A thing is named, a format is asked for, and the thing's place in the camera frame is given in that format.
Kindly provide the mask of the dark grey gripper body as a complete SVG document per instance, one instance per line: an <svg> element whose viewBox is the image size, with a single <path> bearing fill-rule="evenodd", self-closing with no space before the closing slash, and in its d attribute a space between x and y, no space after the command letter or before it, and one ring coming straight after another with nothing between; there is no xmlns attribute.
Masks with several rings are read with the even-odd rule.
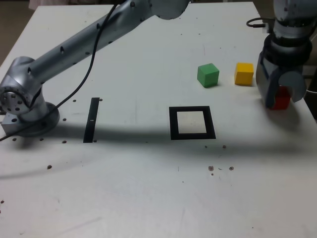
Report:
<svg viewBox="0 0 317 238"><path fill-rule="evenodd" d="M303 66L302 65L296 65L296 66L290 66L290 65L275 65L275 69L272 71L272 74L284 74L286 72L294 71L299 74L303 73Z"/></svg>

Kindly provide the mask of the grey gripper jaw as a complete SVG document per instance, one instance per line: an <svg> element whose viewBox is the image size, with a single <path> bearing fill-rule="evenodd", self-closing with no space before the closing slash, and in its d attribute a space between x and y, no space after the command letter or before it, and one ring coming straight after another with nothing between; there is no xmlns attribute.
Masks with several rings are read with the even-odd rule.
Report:
<svg viewBox="0 0 317 238"><path fill-rule="evenodd" d="M266 108L273 108L275 105L280 76L280 68L266 59L263 53L260 53L256 69L256 84Z"/></svg>
<svg viewBox="0 0 317 238"><path fill-rule="evenodd" d="M288 88L292 101L300 101L306 92L306 84L302 74L298 71L288 71L279 78L280 86Z"/></svg>

